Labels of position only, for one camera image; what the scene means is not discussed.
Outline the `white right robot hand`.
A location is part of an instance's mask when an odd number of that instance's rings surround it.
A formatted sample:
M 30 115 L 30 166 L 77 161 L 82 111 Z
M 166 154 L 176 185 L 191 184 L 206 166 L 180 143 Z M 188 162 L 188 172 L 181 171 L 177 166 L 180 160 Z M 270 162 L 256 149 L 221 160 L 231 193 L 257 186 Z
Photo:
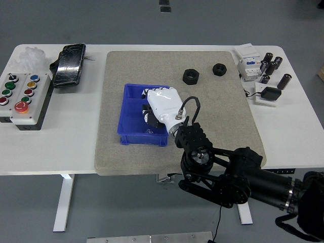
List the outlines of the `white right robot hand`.
M 144 89 L 142 98 L 148 103 L 142 105 L 142 113 L 146 123 L 155 128 L 166 127 L 169 134 L 174 133 L 185 121 L 186 111 L 176 89 L 154 88 Z

